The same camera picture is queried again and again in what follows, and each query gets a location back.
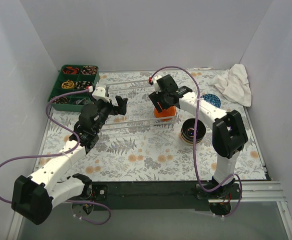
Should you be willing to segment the cream bird pattern bowl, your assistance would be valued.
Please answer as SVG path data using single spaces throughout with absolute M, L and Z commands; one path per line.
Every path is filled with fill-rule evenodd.
M 181 138 L 181 140 L 185 143 L 185 144 L 187 144 L 187 145 L 193 145 L 193 141 L 189 141 L 189 140 L 187 140 L 187 139 L 183 139 L 183 138 Z

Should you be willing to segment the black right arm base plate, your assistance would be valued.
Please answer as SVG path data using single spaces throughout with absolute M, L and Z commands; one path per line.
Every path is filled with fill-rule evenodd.
M 216 191 L 206 192 L 199 184 L 196 185 L 196 196 L 199 200 L 238 200 L 240 194 L 239 184 L 235 183 L 232 186 L 222 186 Z

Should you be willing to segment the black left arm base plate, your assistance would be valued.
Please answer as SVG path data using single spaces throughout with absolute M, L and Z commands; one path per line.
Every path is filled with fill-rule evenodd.
M 85 186 L 79 195 L 69 198 L 71 201 L 103 201 L 107 198 L 108 186 L 106 184 L 92 184 Z

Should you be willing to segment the white red diamond pattern bowl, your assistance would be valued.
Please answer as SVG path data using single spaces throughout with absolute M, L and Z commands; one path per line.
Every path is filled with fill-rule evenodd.
M 201 98 L 217 108 L 221 107 L 220 98 L 214 94 L 207 93 L 207 94 L 202 95 Z

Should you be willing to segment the white wire dish rack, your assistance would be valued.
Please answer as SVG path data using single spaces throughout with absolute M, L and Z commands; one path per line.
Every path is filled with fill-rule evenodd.
M 125 115 L 110 115 L 101 129 L 102 133 L 121 130 L 141 130 L 146 127 L 171 128 L 181 122 L 178 113 L 169 117 L 156 117 L 154 105 L 149 95 L 154 89 L 148 79 L 124 80 L 103 78 L 99 81 L 109 87 L 108 94 L 112 103 L 117 104 L 115 96 L 127 98 L 127 112 Z

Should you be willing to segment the olive tan bowl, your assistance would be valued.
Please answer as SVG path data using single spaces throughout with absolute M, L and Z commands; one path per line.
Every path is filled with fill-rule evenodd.
M 194 118 L 189 118 L 183 123 L 181 130 L 187 130 L 187 129 L 194 129 L 195 130 L 195 119 Z M 197 121 L 197 127 L 196 127 L 196 131 L 194 131 L 194 137 L 196 136 L 197 130 L 199 132 L 203 132 L 203 131 L 206 132 L 206 127 L 205 127 L 204 123 L 200 120 Z

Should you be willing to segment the black gold pattern bowl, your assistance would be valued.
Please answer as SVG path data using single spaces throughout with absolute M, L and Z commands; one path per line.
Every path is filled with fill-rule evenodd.
M 200 143 L 204 136 L 205 136 L 206 132 L 205 131 L 198 131 L 196 132 L 196 144 Z M 194 129 L 193 128 L 189 128 L 187 130 L 181 130 L 180 132 L 181 138 L 189 143 L 189 144 L 193 144 L 193 139 L 194 139 Z

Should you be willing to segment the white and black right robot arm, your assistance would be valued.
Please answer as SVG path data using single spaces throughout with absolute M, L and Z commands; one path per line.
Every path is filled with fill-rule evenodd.
M 216 170 L 211 183 L 201 189 L 218 199 L 225 198 L 234 184 L 239 153 L 248 141 L 241 114 L 236 110 L 225 111 L 213 106 L 186 86 L 178 87 L 169 74 L 150 78 L 148 82 L 154 87 L 149 98 L 158 112 L 177 107 L 212 130 L 212 145 L 217 152 Z

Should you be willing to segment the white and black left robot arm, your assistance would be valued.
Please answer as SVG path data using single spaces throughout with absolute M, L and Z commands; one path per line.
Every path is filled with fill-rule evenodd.
M 60 182 L 60 178 L 85 157 L 99 140 L 99 132 L 108 116 L 125 115 L 127 98 L 94 99 L 82 107 L 73 133 L 57 156 L 50 159 L 29 176 L 20 176 L 14 183 L 11 207 L 32 223 L 39 225 L 57 205 L 69 200 L 92 200 L 93 182 L 86 175 L 76 173 Z

